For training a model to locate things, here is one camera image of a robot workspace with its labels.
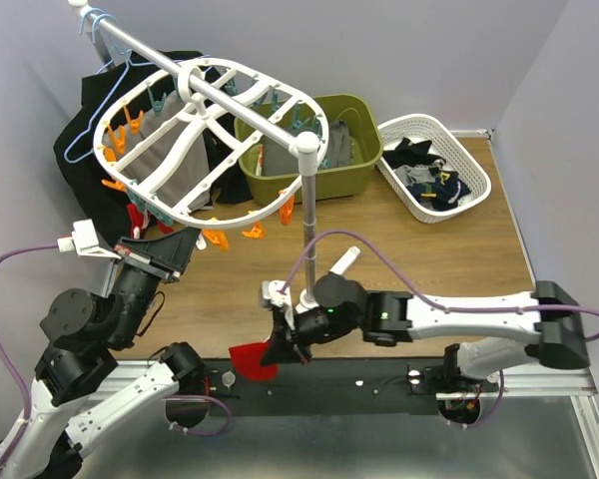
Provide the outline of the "red sock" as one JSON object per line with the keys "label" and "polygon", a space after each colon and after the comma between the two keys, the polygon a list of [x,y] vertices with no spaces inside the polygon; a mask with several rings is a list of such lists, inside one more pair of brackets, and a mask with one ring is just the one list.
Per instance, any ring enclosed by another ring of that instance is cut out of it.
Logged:
{"label": "red sock", "polygon": [[273,380],[278,375],[279,368],[276,365],[261,365],[268,347],[269,343],[267,341],[230,347],[229,355],[235,370],[250,381]]}
{"label": "red sock", "polygon": [[151,206],[139,208],[134,203],[128,203],[127,212],[131,222],[130,236],[134,240],[138,240],[149,227],[151,218],[157,221],[157,225],[163,234],[168,235],[174,231],[174,220]]}

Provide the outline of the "navy yellow patterned sock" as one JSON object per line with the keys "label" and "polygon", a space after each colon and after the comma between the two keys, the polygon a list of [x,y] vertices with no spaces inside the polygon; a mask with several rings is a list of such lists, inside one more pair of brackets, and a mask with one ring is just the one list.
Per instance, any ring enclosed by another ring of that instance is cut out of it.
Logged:
{"label": "navy yellow patterned sock", "polygon": [[455,209],[461,199],[471,194],[471,190],[468,185],[459,177],[458,172],[455,171],[440,171],[435,176],[434,182],[442,183],[448,188],[449,193],[451,194],[451,197],[447,202],[436,200],[426,201],[430,203],[434,210],[437,211],[445,212]]}

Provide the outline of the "black white striped sock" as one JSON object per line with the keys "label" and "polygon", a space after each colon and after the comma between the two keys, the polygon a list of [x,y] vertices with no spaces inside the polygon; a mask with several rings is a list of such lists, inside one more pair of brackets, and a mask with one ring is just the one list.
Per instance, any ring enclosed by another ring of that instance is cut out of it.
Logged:
{"label": "black white striped sock", "polygon": [[439,155],[413,149],[384,151],[382,157],[392,169],[401,166],[412,168],[418,166],[431,167],[435,166],[437,162],[445,163],[445,159]]}

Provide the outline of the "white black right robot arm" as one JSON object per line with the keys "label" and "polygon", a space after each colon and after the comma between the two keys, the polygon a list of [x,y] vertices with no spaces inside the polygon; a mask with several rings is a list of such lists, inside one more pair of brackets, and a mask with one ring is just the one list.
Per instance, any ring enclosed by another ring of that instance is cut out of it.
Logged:
{"label": "white black right robot arm", "polygon": [[313,307],[298,312],[281,290],[263,295],[273,329],[259,365],[307,364],[313,345],[355,329],[363,341],[380,347],[462,337],[445,348],[443,362],[423,378],[436,393],[467,391],[493,373],[528,363],[556,370],[590,364],[580,305],[551,280],[503,296],[433,297],[367,290],[330,272],[316,282],[313,298]]}

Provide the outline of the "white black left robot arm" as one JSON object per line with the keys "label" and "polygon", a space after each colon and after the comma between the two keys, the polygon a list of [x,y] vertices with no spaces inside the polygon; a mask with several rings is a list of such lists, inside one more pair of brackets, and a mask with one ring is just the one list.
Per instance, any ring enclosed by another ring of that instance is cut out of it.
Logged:
{"label": "white black left robot arm", "polygon": [[188,343],[174,342],[138,379],[84,407],[116,369],[114,352],[145,333],[141,322],[159,284],[180,279],[199,234],[185,228],[160,239],[122,238],[114,254],[121,270],[107,295],[71,288],[54,299],[40,322],[48,345],[22,413],[0,442],[0,478],[72,478],[103,439],[149,404],[205,392],[203,361]]}

